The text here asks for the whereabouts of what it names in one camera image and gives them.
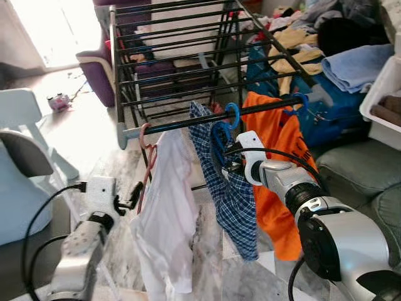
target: plaid shirt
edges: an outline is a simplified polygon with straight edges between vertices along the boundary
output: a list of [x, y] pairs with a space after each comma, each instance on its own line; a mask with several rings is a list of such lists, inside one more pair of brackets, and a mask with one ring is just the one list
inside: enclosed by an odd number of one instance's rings
[[[211, 111], [197, 102], [191, 102], [190, 117], [210, 115]], [[202, 166], [207, 187], [216, 205], [216, 217], [220, 226], [227, 231], [239, 254], [244, 260], [258, 259], [256, 249], [256, 207], [253, 187], [243, 175], [230, 172], [228, 180], [221, 173], [219, 161], [214, 157], [211, 146], [211, 130], [214, 123], [189, 127]], [[239, 158], [225, 156], [225, 163]]]

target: orange cloth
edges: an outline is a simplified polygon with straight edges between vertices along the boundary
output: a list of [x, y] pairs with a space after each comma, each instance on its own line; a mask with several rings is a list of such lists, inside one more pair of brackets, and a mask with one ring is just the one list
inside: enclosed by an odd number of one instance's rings
[[[277, 101], [281, 101], [281, 99], [249, 92], [244, 107]], [[316, 169], [315, 162], [299, 130], [297, 116], [289, 116], [284, 109], [292, 110], [291, 107], [277, 108], [244, 115], [242, 119], [246, 123], [247, 130], [254, 130], [266, 148], [303, 158]], [[268, 158], [289, 160], [287, 157], [277, 154], [271, 154], [271, 156], [268, 154]], [[264, 186], [254, 186], [254, 196], [256, 220], [259, 227], [270, 236], [277, 258], [297, 260], [301, 253], [301, 242], [292, 214], [277, 197], [277, 194], [272, 193]]]

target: purple chair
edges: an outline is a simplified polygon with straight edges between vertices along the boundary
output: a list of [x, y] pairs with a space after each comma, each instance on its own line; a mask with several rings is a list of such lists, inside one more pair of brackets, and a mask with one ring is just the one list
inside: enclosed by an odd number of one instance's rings
[[[92, 87], [93, 91], [99, 97], [100, 101], [106, 107], [114, 106], [114, 79], [112, 71], [111, 53], [105, 45], [106, 40], [109, 40], [109, 25], [110, 14], [108, 8], [111, 5], [116, 5], [118, 8], [127, 6], [139, 6], [150, 4], [151, 0], [93, 0], [95, 5], [96, 15], [99, 23], [102, 26], [102, 36], [100, 37], [100, 45], [97, 50], [82, 51], [76, 54], [76, 58], [80, 62], [80, 67]], [[130, 19], [123, 19], [124, 22], [134, 23], [150, 20], [150, 14], [139, 14], [130, 16]], [[164, 73], [166, 71], [172, 73], [174, 66], [172, 63], [155, 63], [150, 66], [139, 66], [136, 69], [139, 78], [149, 77], [153, 73]]]

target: tiled floor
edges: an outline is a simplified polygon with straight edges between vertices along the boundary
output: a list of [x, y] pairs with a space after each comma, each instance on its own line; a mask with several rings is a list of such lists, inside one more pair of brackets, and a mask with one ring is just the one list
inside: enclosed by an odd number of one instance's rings
[[[43, 98], [39, 99], [41, 108], [45, 107], [43, 101]], [[79, 95], [67, 112], [46, 116], [41, 130], [49, 144], [80, 170], [82, 179], [92, 175], [116, 177], [117, 191], [122, 199], [128, 198], [136, 181], [142, 179], [145, 168], [138, 142], [131, 140], [126, 150], [118, 148], [114, 111], [103, 107], [94, 93]], [[157, 140], [156, 135], [147, 138]], [[209, 193], [197, 191], [195, 198], [199, 205], [199, 219], [193, 247], [194, 292], [190, 299], [287, 300], [287, 281], [294, 262], [277, 260], [270, 239], [263, 232], [258, 234], [259, 260], [244, 262], [217, 224]], [[114, 230], [105, 261], [119, 287], [141, 291], [144, 285], [128, 225], [129, 216], [122, 219]], [[51, 274], [47, 273], [42, 277], [41, 285], [49, 280]], [[104, 279], [100, 277], [99, 283], [105, 284]], [[294, 296], [296, 301], [343, 300], [332, 285], [319, 279], [306, 266], [298, 273]]]

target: folded towel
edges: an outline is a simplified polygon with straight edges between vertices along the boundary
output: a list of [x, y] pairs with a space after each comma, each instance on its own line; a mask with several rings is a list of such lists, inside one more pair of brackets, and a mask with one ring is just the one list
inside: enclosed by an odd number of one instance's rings
[[324, 58], [325, 75], [343, 92], [355, 93], [372, 84], [387, 59], [394, 54], [393, 45], [365, 45]]

